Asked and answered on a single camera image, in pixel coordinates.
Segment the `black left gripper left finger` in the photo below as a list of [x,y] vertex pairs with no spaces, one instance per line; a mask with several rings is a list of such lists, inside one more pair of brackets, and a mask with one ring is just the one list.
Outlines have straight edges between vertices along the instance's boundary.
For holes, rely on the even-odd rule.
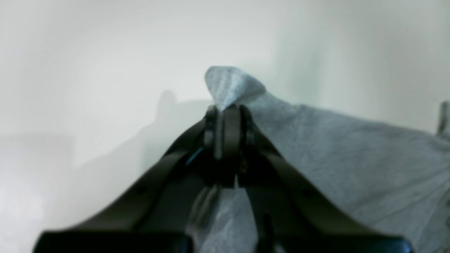
[[210,154],[217,108],[170,146],[162,158],[119,198],[91,218],[68,229],[44,232],[35,253],[193,253],[185,231],[191,207],[204,188],[195,168]]

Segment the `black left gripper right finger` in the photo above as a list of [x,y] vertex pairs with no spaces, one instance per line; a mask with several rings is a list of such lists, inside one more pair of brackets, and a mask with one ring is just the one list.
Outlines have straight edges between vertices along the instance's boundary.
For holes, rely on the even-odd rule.
[[250,111],[222,114],[221,178],[249,197],[256,253],[412,253],[400,236],[358,223],[333,205],[259,131]]

